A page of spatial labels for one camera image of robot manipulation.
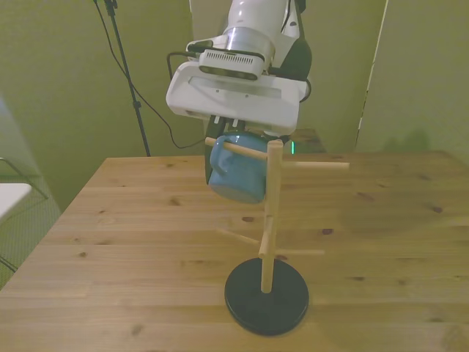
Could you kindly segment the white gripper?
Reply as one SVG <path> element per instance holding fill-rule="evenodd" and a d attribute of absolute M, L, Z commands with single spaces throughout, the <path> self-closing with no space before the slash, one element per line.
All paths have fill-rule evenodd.
<path fill-rule="evenodd" d="M 171 80 L 166 103 L 177 115 L 210 118 L 205 136 L 217 139 L 224 133 L 224 117 L 230 119 L 227 133 L 244 133 L 247 124 L 268 133 L 290 135 L 296 130 L 304 97 L 303 81 L 274 76 L 261 76 L 256 81 L 229 78 L 204 73 L 197 62 L 186 62 L 177 68 Z M 212 147 L 206 144 L 206 183 L 213 170 L 211 152 Z"/>

